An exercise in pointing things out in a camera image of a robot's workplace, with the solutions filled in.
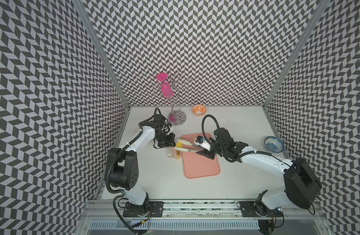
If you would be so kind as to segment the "metal tongs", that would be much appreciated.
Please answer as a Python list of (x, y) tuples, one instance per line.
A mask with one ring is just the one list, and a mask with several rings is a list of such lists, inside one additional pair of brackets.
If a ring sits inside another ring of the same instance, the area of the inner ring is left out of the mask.
[(180, 152), (197, 152), (199, 150), (202, 150), (202, 148), (199, 148), (199, 146), (184, 139), (177, 139), (176, 143), (177, 142), (181, 142), (183, 144), (182, 147), (174, 147), (175, 150)]

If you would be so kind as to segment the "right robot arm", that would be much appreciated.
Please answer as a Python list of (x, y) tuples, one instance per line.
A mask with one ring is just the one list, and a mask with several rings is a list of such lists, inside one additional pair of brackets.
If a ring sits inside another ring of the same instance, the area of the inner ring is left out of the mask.
[(320, 194), (322, 184), (304, 158), (294, 160), (259, 151), (244, 142), (236, 142), (227, 129), (216, 126), (214, 137), (206, 137), (205, 131), (196, 138), (202, 148), (197, 154), (209, 159), (219, 155), (229, 163), (245, 163), (276, 176), (282, 185), (274, 190), (264, 190), (253, 201), (252, 208), (259, 217), (266, 217), (283, 206), (293, 204), (315, 214), (314, 200)]

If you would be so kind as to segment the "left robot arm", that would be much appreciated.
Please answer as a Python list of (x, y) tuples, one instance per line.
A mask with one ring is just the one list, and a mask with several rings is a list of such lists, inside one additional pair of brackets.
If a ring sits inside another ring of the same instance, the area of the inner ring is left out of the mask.
[(108, 151), (105, 183), (111, 194), (119, 194), (128, 200), (133, 215), (146, 216), (150, 211), (149, 195), (139, 185), (138, 153), (151, 141), (155, 149), (174, 147), (175, 134), (172, 124), (156, 108), (153, 115), (138, 124), (138, 133), (125, 145)]

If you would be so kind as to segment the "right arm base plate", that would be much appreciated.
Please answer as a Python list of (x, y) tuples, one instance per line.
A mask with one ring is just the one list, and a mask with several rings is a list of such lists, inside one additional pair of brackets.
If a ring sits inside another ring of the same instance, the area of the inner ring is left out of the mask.
[(254, 201), (239, 201), (237, 206), (243, 217), (264, 217), (273, 219), (282, 216), (281, 208), (270, 210), (261, 202), (257, 204)]

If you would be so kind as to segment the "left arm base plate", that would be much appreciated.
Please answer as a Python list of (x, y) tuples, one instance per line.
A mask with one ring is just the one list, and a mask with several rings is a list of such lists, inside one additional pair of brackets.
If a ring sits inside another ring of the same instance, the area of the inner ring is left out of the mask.
[(130, 202), (126, 202), (124, 207), (124, 217), (162, 217), (163, 213), (163, 201), (150, 201), (143, 205), (134, 205)]

